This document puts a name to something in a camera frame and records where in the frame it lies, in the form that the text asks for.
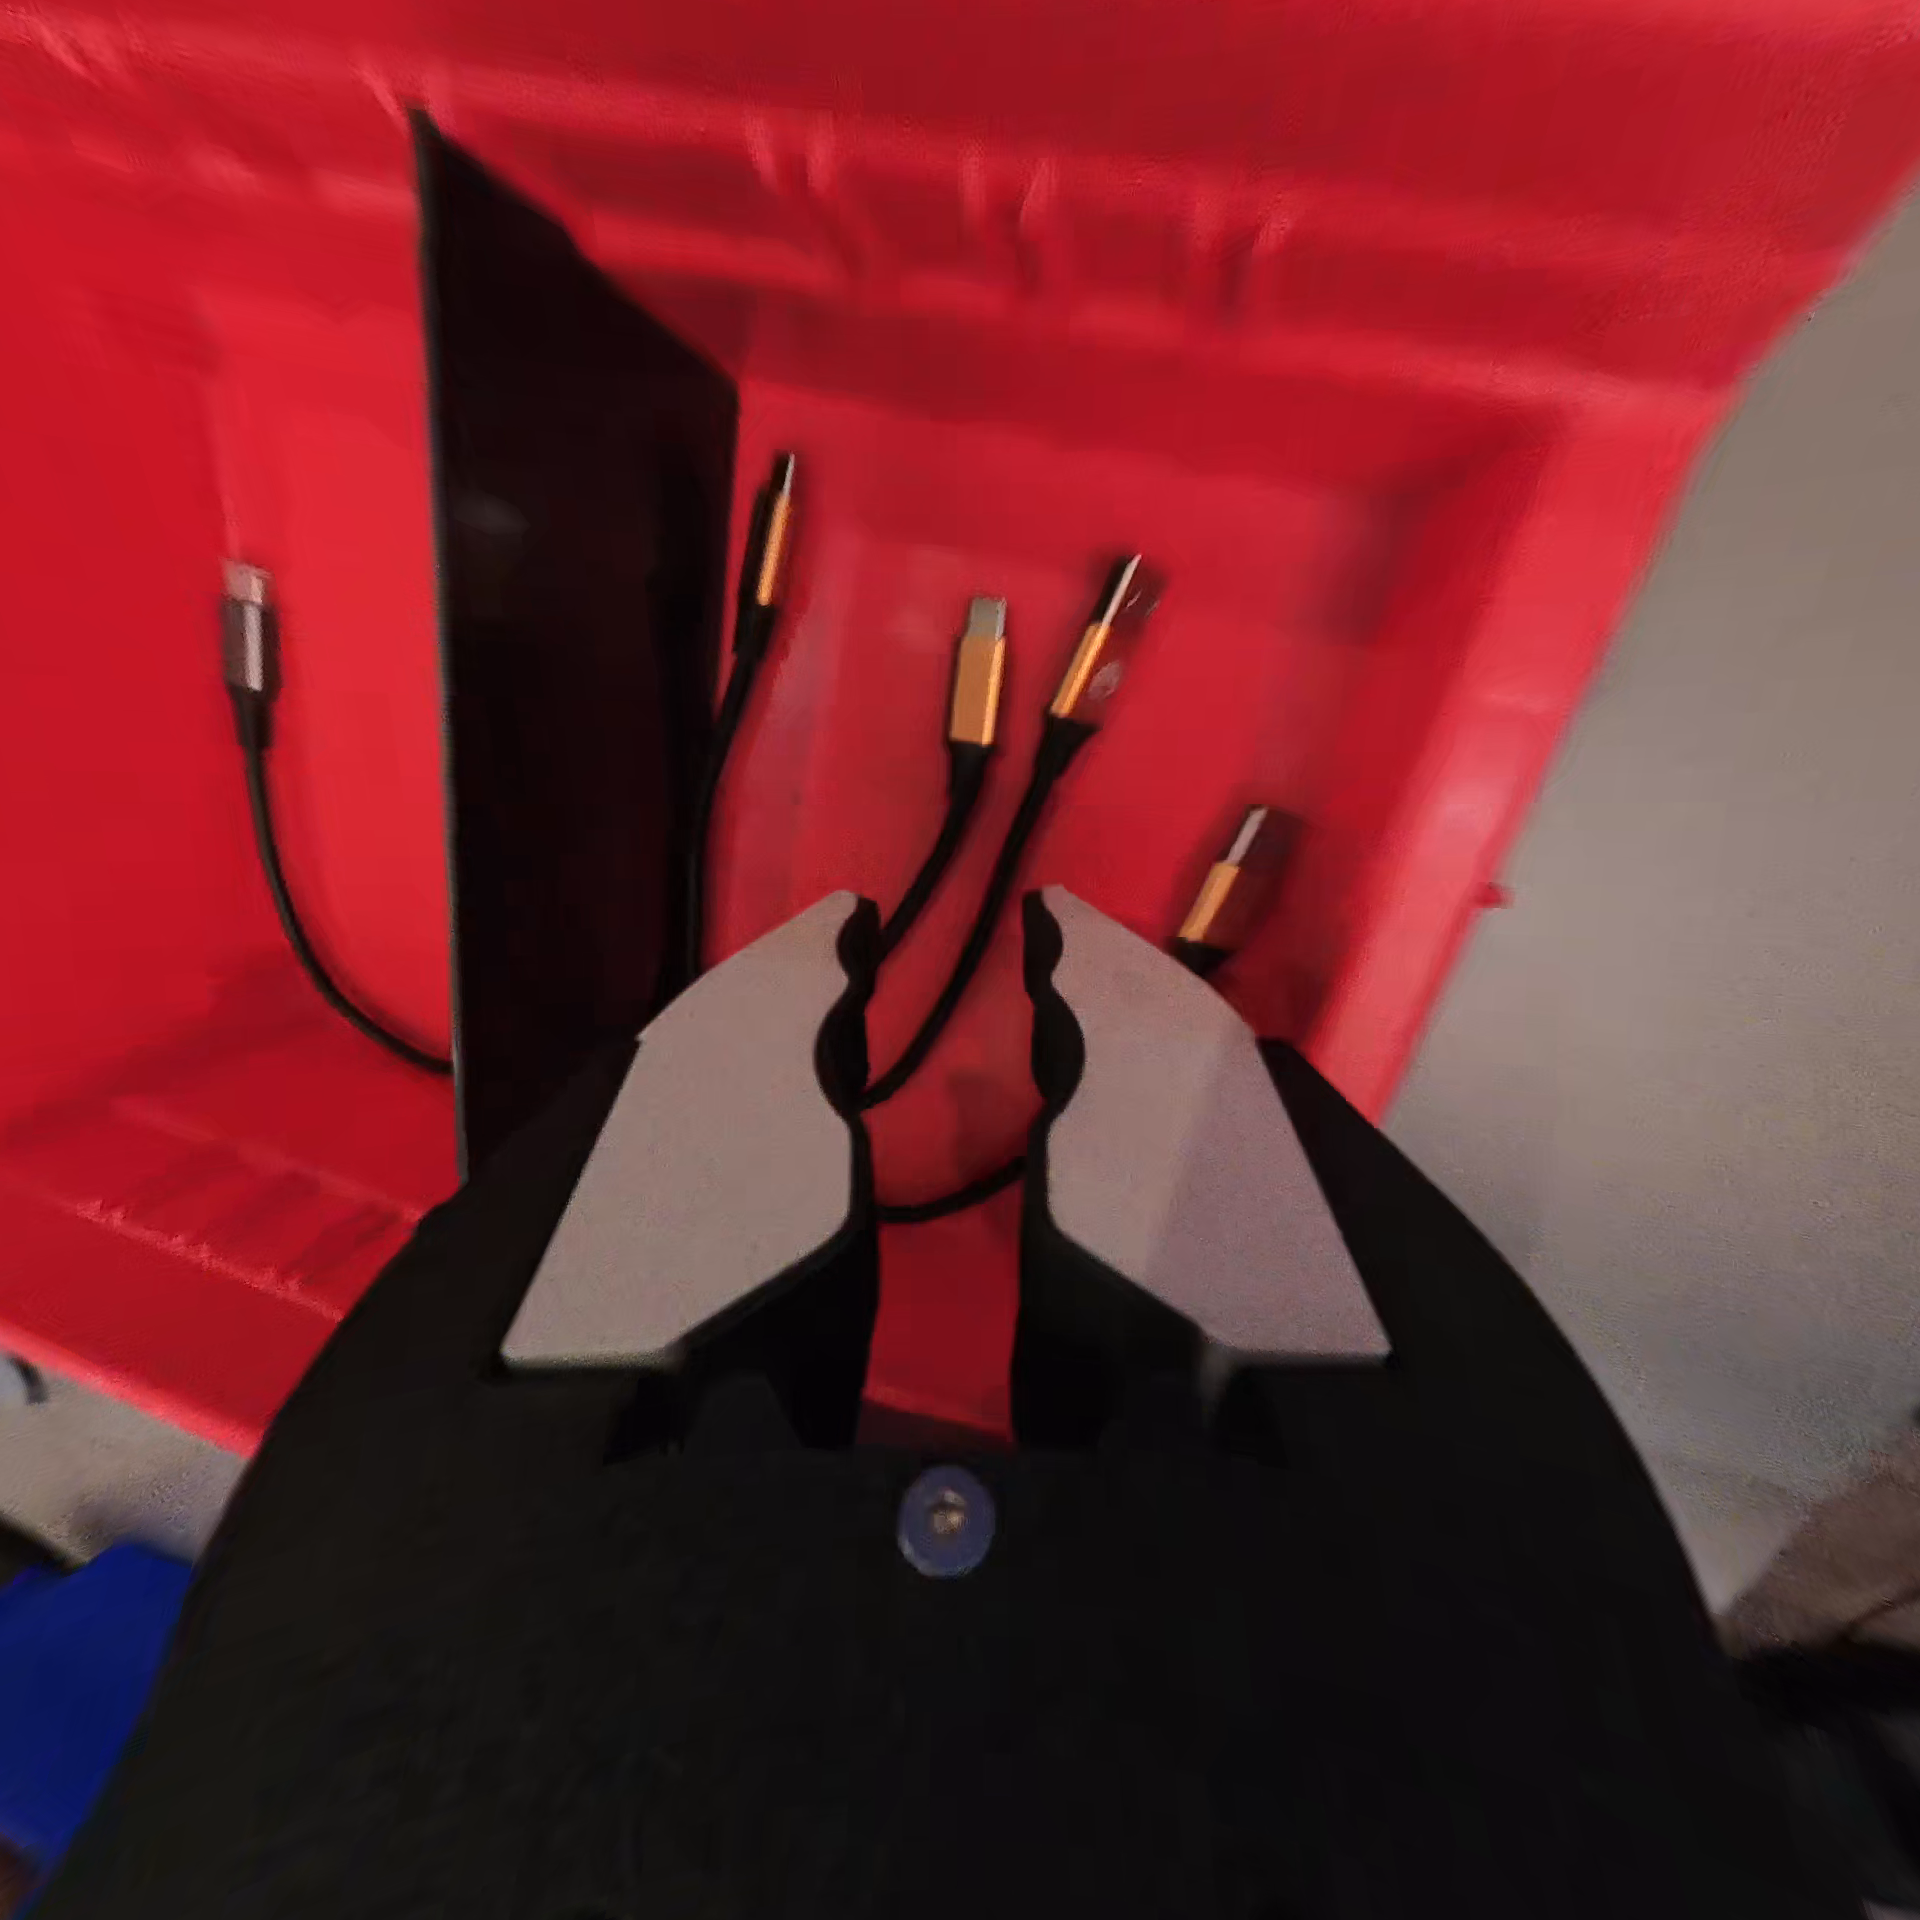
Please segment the grey USB hub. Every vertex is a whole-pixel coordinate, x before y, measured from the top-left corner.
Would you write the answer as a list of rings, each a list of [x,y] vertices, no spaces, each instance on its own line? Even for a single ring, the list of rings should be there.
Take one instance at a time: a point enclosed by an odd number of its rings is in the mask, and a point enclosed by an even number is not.
[[[273,711],[283,687],[273,577],[246,560],[222,563],[221,666],[234,745],[242,762],[251,850],[292,959],[307,987],[348,1022],[348,1030],[400,1065],[447,1080],[451,1075],[451,1061],[389,1030],[348,996],[299,918],[297,897],[283,867],[270,793]]]

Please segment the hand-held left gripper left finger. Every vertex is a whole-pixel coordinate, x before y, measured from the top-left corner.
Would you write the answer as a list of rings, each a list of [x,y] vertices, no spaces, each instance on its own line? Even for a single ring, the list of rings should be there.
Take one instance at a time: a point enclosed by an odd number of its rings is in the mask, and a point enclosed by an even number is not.
[[[854,1205],[820,1065],[873,901],[825,894],[653,1018],[497,1348],[515,1370],[661,1363],[823,1251]]]

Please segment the grey desk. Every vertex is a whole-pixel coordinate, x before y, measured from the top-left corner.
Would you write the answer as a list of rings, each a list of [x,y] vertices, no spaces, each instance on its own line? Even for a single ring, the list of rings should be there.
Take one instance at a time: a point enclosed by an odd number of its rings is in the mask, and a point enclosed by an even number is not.
[[[1305,837],[1223,973],[1396,1128],[1546,1288],[1731,1598],[1916,1390],[1916,652],[1837,624],[1868,535],[1773,368],[1659,513],[1731,385],[1608,341],[1657,283],[1837,252],[1524,260],[1394,201],[1013,207],[847,255],[587,215],[580,243],[737,375],[737,484],[801,446],[785,638],[726,785],[713,950],[931,837],[948,624],[1013,598],[980,840],[875,1000],[887,1061],[1013,813],[1100,554],[1168,570],[1140,689],[1052,817],[1054,875],[1161,929],[1240,802]],[[217,560],[279,570],[276,793],[299,898],[444,1044],[441,733],[410,215],[221,219],[2,190],[2,1332],[246,1449],[372,1254],[451,1177],[447,1086],[325,1015],[251,873]]]

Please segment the black bin divider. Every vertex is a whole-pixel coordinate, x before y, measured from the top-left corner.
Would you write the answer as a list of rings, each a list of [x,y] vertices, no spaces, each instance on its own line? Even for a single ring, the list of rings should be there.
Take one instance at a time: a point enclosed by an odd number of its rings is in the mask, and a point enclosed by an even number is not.
[[[410,113],[458,1164],[685,983],[737,386]]]

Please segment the red storage bin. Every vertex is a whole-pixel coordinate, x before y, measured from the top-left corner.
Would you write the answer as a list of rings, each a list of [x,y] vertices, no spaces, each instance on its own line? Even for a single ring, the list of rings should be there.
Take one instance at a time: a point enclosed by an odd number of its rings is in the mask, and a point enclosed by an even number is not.
[[[897,901],[1105,569],[1027,880],[1369,1117],[1694,455],[1916,174],[1913,2],[5,2],[2,1352],[251,1449],[673,990],[737,549],[785,598],[709,952]]]

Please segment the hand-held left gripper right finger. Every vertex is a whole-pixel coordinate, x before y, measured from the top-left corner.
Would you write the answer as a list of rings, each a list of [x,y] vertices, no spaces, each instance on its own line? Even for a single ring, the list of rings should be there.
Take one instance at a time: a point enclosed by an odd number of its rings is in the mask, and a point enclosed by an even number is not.
[[[1062,885],[1023,898],[1038,1223],[1236,1360],[1392,1339],[1247,1020]]]

